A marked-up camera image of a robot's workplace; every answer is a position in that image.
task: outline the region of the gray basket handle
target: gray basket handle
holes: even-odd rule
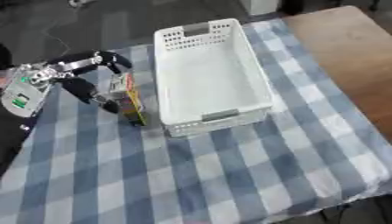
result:
[[[238,109],[230,109],[230,110],[221,111],[221,112],[218,112],[218,113],[212,113],[212,114],[209,114],[209,115],[203,115],[201,117],[201,121],[203,123],[206,123],[206,122],[211,122],[211,121],[216,121],[216,120],[229,118],[229,117],[232,117],[232,116],[238,116],[239,114],[240,114],[240,111],[238,111]]]
[[[210,32],[210,26],[208,22],[184,25],[183,29],[185,37],[208,34]]]

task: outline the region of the gray floor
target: gray floor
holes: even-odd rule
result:
[[[0,42],[11,49],[16,64],[50,59],[62,53],[150,43],[155,30],[174,25],[216,18],[239,18],[244,23],[263,18],[248,17],[235,0],[100,0],[82,10],[68,7],[67,0],[18,1],[24,2],[0,12]],[[306,11],[327,7],[326,0],[307,2]],[[369,2],[347,0],[345,4],[365,10]],[[392,33],[391,0],[381,0],[379,11],[366,10],[366,13]],[[382,214],[387,215],[390,208],[392,199],[389,197],[367,199],[346,210],[342,222],[339,222],[339,209],[330,208],[325,211],[328,222],[314,214],[282,223],[385,224],[389,223],[388,217],[383,219]]]

